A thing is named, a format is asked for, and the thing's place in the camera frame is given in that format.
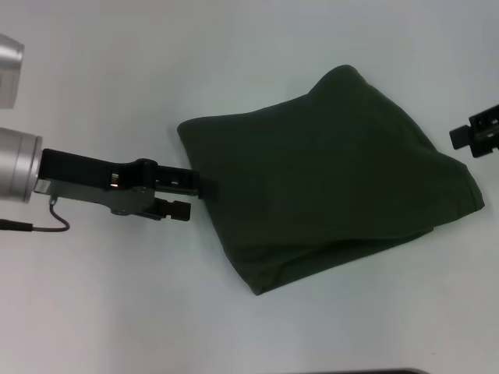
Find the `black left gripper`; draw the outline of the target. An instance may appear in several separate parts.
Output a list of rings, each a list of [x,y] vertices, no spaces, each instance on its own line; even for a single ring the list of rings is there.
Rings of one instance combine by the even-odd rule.
[[[48,183],[44,192],[52,198],[72,199],[106,206],[119,216],[170,217],[189,221],[191,205],[182,201],[155,198],[157,193],[218,198],[218,184],[198,171],[157,165],[139,159],[112,163],[72,153],[45,149],[38,180]]]

